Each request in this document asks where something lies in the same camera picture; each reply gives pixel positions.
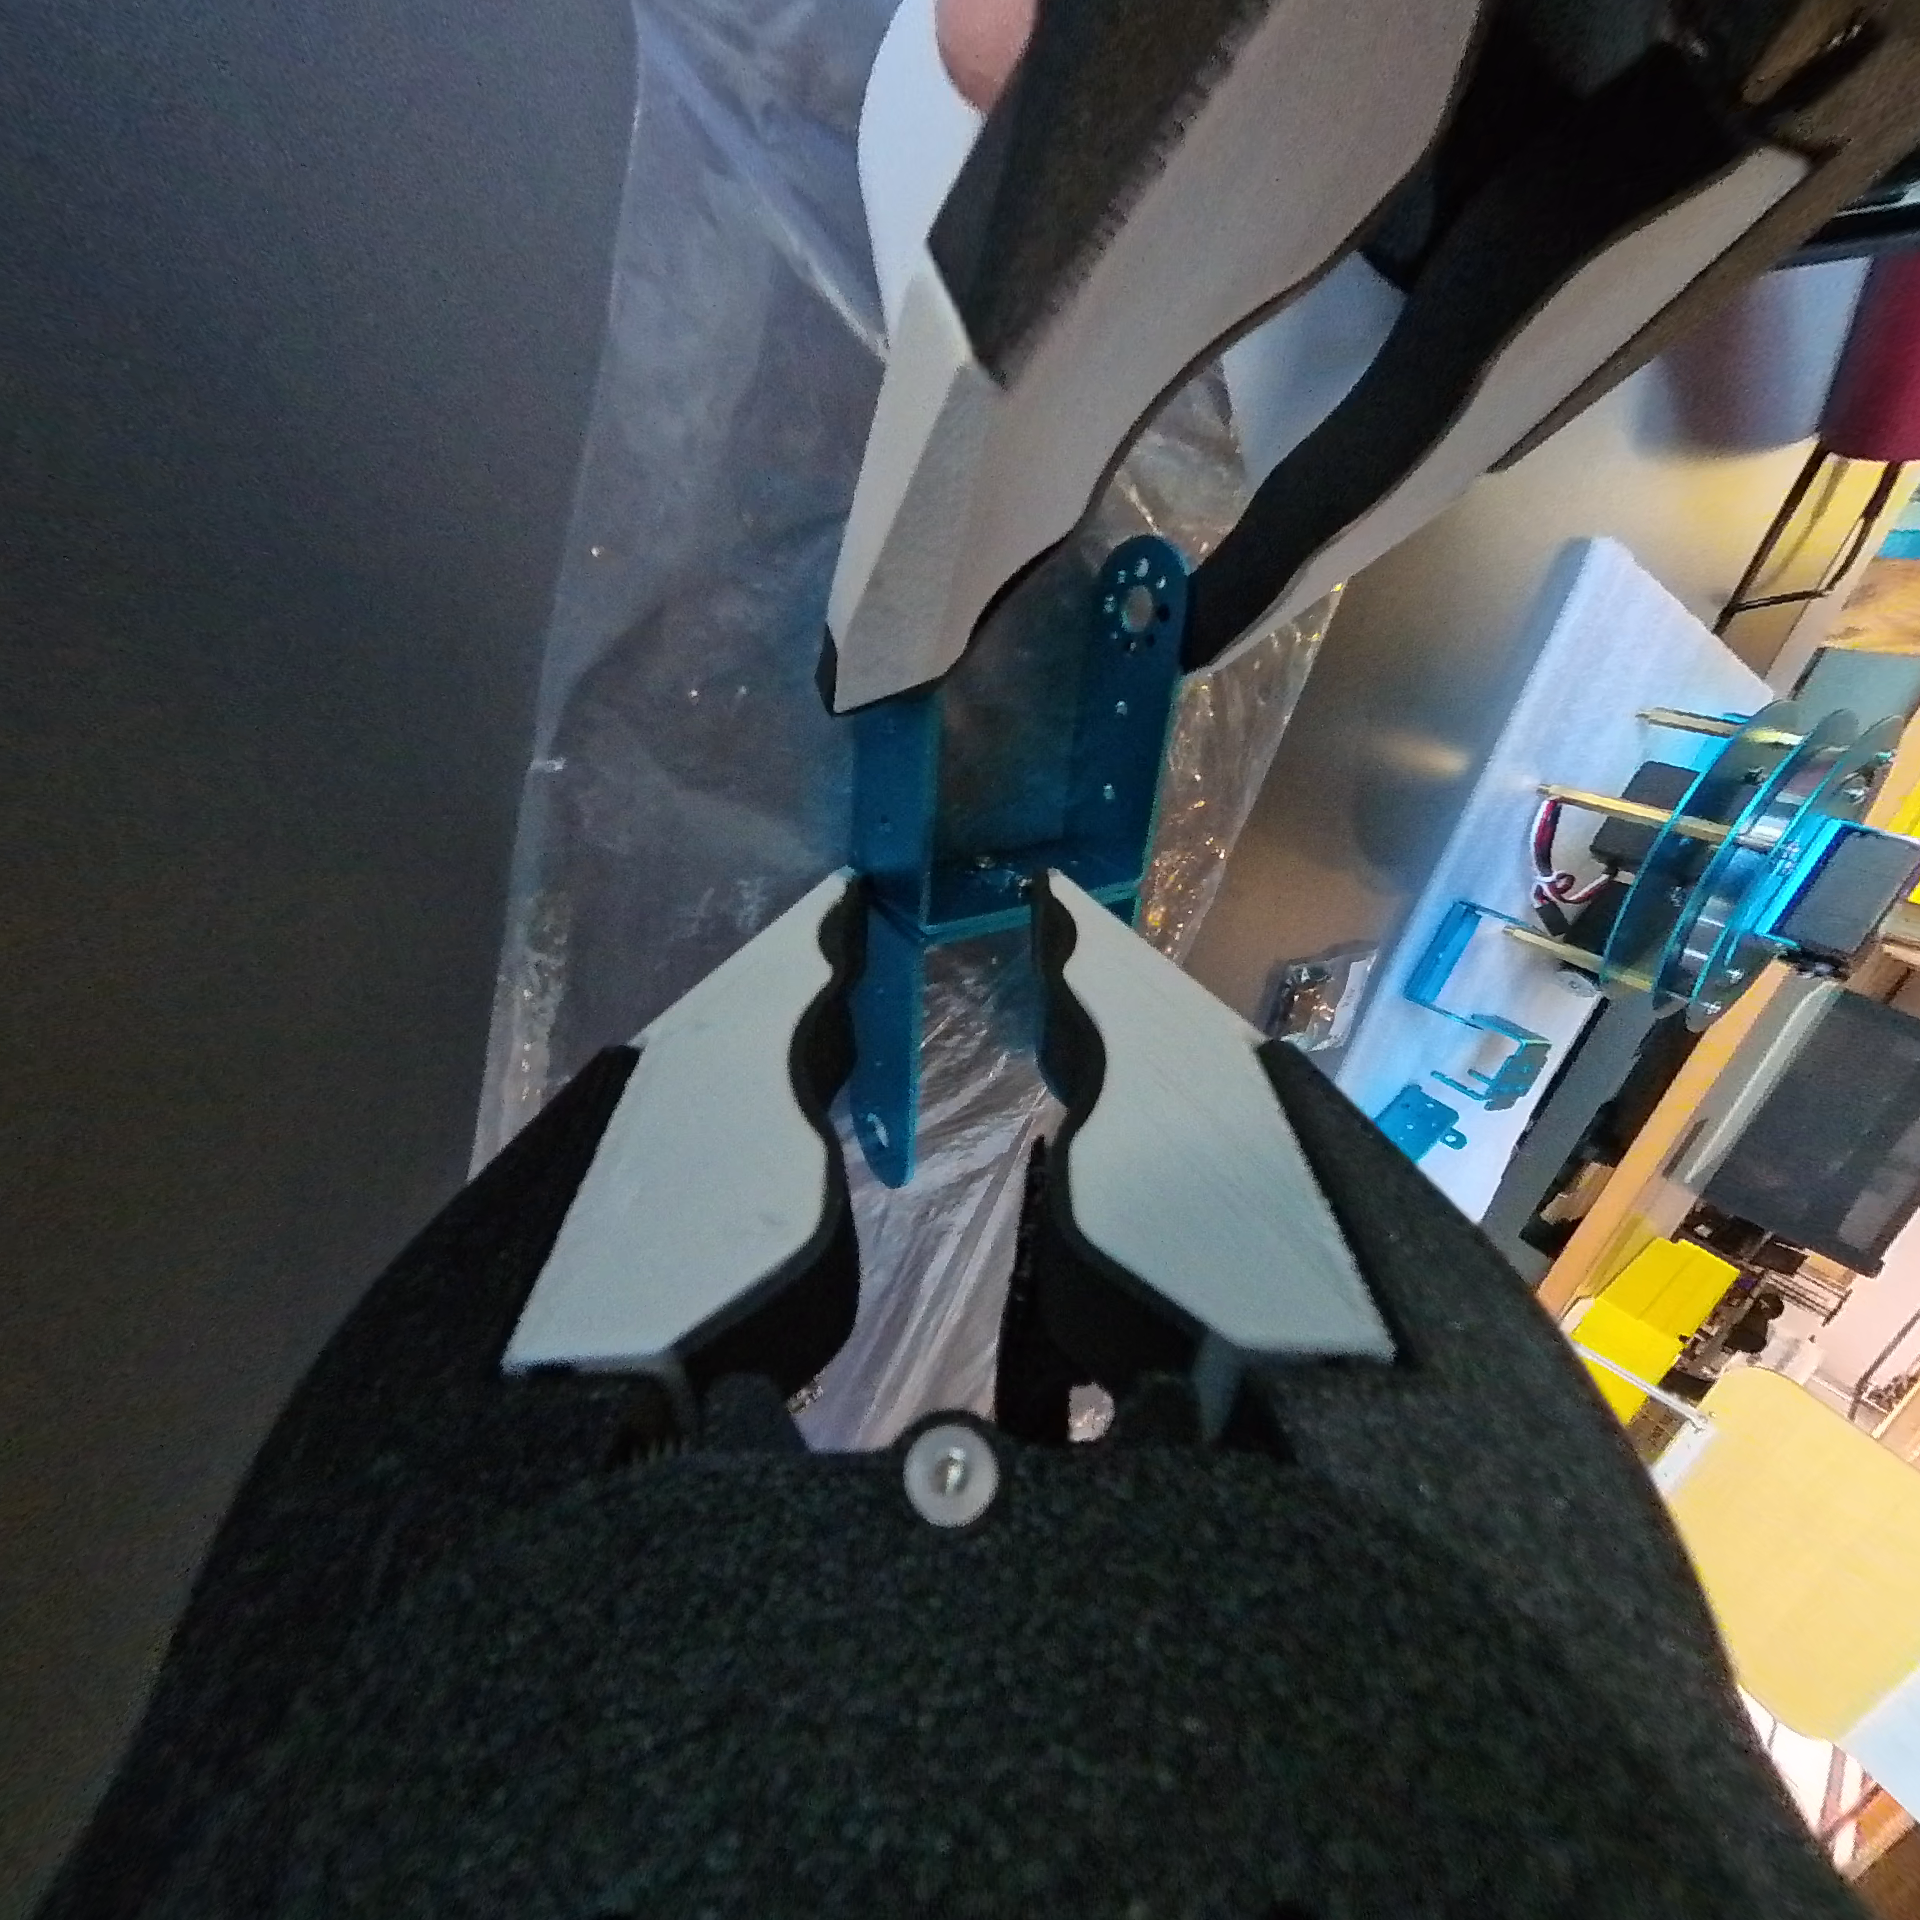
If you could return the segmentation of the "black mesh box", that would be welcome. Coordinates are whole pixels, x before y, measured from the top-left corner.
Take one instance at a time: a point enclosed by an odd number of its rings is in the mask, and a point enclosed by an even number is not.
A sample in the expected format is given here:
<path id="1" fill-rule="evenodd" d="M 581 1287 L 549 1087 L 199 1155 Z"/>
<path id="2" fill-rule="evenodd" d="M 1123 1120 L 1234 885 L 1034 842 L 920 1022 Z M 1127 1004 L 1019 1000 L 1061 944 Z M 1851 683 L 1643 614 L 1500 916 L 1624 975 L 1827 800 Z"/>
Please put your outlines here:
<path id="1" fill-rule="evenodd" d="M 1914 1012 L 1790 980 L 1704 1097 L 1673 1175 L 1874 1277 L 1914 1214 Z"/>

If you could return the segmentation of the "small zip bag black screws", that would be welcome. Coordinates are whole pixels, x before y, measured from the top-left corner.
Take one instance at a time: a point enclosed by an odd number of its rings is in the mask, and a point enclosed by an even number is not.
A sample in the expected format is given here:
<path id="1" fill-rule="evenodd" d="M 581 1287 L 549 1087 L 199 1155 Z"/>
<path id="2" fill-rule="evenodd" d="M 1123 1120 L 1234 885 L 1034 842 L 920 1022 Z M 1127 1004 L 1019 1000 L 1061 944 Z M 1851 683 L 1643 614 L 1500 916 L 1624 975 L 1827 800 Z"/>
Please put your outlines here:
<path id="1" fill-rule="evenodd" d="M 1335 944 L 1278 965 L 1267 980 L 1263 1037 L 1297 1051 L 1340 1046 L 1367 993 L 1380 948 Z"/>

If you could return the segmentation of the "person's left hand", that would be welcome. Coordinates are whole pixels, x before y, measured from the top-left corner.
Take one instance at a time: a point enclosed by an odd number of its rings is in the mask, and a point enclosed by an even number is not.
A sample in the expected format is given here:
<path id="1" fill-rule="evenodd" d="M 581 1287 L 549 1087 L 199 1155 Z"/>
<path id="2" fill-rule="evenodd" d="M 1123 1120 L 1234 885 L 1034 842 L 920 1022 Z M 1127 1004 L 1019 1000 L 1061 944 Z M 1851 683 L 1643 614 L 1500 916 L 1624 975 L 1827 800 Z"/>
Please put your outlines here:
<path id="1" fill-rule="evenodd" d="M 931 50 L 954 96 L 985 113 L 1014 80 L 1031 38 L 1041 3 L 996 0 L 938 0 Z"/>

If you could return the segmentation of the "yellow table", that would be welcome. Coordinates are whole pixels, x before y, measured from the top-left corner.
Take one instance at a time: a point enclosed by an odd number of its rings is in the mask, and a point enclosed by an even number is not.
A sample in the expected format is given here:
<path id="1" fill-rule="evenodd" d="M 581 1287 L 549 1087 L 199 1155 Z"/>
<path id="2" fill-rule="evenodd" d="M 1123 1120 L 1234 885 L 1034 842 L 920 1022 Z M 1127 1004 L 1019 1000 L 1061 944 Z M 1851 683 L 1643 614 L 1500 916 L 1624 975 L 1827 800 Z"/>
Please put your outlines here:
<path id="1" fill-rule="evenodd" d="M 1654 1483 L 1735 1683 L 1801 1735 L 1855 1732 L 1914 1673 L 1914 1465 L 1801 1384 L 1721 1375 Z"/>

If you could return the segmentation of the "small blue metal bracket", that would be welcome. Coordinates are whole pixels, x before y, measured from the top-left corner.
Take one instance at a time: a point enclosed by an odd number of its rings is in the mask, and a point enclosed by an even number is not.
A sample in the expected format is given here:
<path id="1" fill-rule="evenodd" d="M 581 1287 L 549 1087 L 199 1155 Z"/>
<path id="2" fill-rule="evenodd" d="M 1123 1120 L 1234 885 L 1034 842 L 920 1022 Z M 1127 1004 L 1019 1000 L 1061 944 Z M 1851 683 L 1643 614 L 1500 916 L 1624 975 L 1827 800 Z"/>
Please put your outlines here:
<path id="1" fill-rule="evenodd" d="M 1419 1162 L 1432 1150 L 1464 1150 L 1470 1136 L 1464 1132 L 1464 1108 L 1437 1097 L 1424 1080 L 1405 1080 L 1380 1112 L 1376 1126 L 1409 1158 Z"/>

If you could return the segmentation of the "yellow plastic bin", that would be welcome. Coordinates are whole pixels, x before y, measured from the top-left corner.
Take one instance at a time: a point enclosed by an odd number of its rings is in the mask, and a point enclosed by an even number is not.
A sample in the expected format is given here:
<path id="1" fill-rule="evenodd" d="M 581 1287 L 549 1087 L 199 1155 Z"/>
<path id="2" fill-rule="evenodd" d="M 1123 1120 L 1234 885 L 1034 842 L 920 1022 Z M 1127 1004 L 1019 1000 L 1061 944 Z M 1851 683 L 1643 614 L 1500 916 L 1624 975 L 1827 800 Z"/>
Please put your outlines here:
<path id="1" fill-rule="evenodd" d="M 1648 1316 L 1624 1311 L 1612 1297 L 1579 1301 L 1579 1314 L 1561 1327 L 1594 1380 L 1618 1423 L 1631 1423 L 1664 1384 L 1690 1334 L 1669 1334 Z"/>
<path id="2" fill-rule="evenodd" d="M 1594 1297 L 1664 1337 L 1690 1339 L 1735 1281 L 1742 1264 L 1704 1240 L 1654 1238 Z"/>

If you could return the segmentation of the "white foam sheet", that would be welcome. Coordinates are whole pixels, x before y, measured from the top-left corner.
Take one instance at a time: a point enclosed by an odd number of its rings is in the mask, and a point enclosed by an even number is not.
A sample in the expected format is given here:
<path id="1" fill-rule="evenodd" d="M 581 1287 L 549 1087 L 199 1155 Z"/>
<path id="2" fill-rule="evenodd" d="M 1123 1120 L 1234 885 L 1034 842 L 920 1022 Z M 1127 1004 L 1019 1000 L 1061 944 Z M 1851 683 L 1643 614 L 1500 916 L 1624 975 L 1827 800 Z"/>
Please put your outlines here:
<path id="1" fill-rule="evenodd" d="M 1458 1103 L 1470 1148 L 1441 1148 L 1419 1170 L 1480 1219 L 1554 1074 L 1606 1004 L 1480 923 L 1444 1004 L 1550 1040 L 1540 1087 L 1485 1112 L 1432 1069 L 1465 1080 L 1509 1043 L 1413 1004 L 1409 966 L 1452 899 L 1532 916 L 1544 782 L 1615 797 L 1643 760 L 1690 764 L 1706 746 L 1643 722 L 1643 709 L 1763 699 L 1754 674 L 1618 538 L 1561 529 L 1522 551 L 1437 525 L 1343 588 L 1193 971 L 1260 1015 L 1278 965 L 1380 948 L 1351 1031 L 1321 1061 L 1367 1116 L 1405 1080 Z"/>

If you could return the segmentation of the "large clear plastic bag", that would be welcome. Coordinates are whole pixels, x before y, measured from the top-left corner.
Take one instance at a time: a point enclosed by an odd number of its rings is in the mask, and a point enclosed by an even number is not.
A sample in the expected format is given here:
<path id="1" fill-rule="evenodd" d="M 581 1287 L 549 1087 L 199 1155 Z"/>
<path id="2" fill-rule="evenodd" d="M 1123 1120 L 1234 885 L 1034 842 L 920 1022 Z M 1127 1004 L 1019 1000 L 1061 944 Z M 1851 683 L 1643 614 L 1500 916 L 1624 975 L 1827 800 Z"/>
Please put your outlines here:
<path id="1" fill-rule="evenodd" d="M 883 320 L 857 109 L 897 3 L 632 3 L 636 123 L 609 336 L 549 618 L 473 1170 L 605 1043 L 845 861 L 850 740 L 816 688 Z M 1066 603 L 1127 534 L 1193 561 L 1237 519 L 1217 373 L 1108 483 Z M 1184 961 L 1334 622 L 1321 598 L 1188 683 L 1142 896 Z M 990 1408 L 1034 1074 L 1029 937 L 945 948 L 926 981 L 916 1173 L 845 1132 L 862 1314 L 801 1427 L 883 1449 Z"/>

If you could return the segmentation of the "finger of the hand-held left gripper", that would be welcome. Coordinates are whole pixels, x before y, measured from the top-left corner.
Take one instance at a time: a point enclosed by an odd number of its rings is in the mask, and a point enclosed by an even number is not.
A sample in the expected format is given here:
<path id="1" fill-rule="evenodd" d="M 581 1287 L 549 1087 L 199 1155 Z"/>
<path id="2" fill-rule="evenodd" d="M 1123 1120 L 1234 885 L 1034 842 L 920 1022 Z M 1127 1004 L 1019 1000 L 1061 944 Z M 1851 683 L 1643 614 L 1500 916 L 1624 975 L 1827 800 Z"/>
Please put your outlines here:
<path id="1" fill-rule="evenodd" d="M 1357 386 L 1193 575 L 1184 666 L 1417 534 L 1805 175 L 1770 139 L 1544 139 L 1489 179 Z"/>
<path id="2" fill-rule="evenodd" d="M 1244 409 L 1244 473 L 1263 476 L 1384 342 L 1401 297 L 1358 259 L 1367 232 L 1293 280 L 1335 212 L 1255 209 L 1241 85 L 1204 134 L 1225 134 L 1225 156 L 1170 165 L 1014 375 L 976 360 L 945 278 L 912 255 L 901 320 L 883 320 L 883 386 L 830 582 L 835 711 L 939 683 L 1212 358 Z"/>

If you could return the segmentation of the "blue acrylic robot arm base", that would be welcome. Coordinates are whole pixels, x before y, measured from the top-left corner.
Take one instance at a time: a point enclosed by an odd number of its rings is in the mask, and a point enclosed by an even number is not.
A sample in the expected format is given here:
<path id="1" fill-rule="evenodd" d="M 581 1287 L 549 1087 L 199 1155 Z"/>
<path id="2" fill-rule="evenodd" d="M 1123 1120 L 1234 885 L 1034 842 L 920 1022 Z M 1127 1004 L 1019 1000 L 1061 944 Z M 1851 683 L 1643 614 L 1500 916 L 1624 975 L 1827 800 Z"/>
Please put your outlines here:
<path id="1" fill-rule="evenodd" d="M 1904 716 L 1870 722 L 1847 709 L 1805 716 L 1781 699 L 1754 711 L 1643 709 L 1643 722 L 1714 740 L 1669 806 L 1544 784 L 1545 802 L 1643 825 L 1625 896 L 1601 948 L 1527 923 L 1511 944 L 1545 951 L 1601 991 L 1646 993 L 1690 1031 L 1714 1026 L 1766 965 L 1847 975 L 1914 890 L 1914 838 L 1870 825 Z"/>

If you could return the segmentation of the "large blue metal U bracket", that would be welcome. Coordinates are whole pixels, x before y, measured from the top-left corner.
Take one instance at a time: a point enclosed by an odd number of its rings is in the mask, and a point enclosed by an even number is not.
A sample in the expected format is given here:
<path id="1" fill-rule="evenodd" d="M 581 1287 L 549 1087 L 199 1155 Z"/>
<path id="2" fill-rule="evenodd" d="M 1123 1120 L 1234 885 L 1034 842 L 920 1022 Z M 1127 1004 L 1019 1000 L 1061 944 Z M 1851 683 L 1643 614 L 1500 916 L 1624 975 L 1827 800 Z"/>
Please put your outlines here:
<path id="1" fill-rule="evenodd" d="M 1135 916 L 1184 631 L 1179 549 L 1127 538 L 1043 622 L 1041 674 L 1014 711 L 954 726 L 949 684 L 931 683 L 850 716 L 850 861 L 868 890 L 868 942 L 845 1097 L 881 1184 L 911 1184 L 916 1162 L 930 955 L 1023 925 L 1043 868 Z"/>

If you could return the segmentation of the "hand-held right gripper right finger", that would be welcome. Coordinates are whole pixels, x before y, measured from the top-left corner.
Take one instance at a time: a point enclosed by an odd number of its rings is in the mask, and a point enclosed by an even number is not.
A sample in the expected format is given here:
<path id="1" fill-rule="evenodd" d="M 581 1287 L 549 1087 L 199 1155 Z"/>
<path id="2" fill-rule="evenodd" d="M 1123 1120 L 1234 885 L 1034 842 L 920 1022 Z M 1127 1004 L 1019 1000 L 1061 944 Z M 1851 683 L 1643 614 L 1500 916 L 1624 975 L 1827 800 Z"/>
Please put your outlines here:
<path id="1" fill-rule="evenodd" d="M 1066 871 L 1031 881 L 1041 1065 L 1061 1103 L 1031 1228 L 1031 1314 L 1117 1405 L 1173 1380 L 1204 1438 L 1267 1366 L 1389 1363 L 1284 1112 L 1274 1046 Z"/>

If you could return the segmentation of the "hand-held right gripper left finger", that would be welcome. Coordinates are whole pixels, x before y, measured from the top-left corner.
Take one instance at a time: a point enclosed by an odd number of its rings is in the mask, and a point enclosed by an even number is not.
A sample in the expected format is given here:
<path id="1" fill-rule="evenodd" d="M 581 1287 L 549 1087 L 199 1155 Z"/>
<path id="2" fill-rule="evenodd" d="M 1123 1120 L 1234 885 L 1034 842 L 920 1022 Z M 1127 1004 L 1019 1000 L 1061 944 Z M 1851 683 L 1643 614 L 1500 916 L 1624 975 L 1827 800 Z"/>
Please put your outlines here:
<path id="1" fill-rule="evenodd" d="M 662 1008 L 506 1337 L 504 1375 L 642 1375 L 675 1414 L 727 1375 L 793 1396 L 857 1316 L 830 1102 L 851 1069 L 864 885 L 835 868 Z"/>

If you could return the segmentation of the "grey desk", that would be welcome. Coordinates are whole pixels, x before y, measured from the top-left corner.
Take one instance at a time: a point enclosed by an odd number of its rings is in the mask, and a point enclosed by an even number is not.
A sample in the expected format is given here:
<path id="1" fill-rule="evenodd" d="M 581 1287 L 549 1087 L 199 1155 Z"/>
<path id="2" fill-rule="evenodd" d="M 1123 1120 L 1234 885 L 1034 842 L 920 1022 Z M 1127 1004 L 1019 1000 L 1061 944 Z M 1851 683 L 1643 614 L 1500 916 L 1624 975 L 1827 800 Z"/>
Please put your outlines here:
<path id="1" fill-rule="evenodd" d="M 624 54 L 2 3 L 2 1908 L 1855 1915 L 1485 1238 L 1267 1056 L 1401 1355 L 1088 1449 L 504 1380 L 455 1188 Z"/>

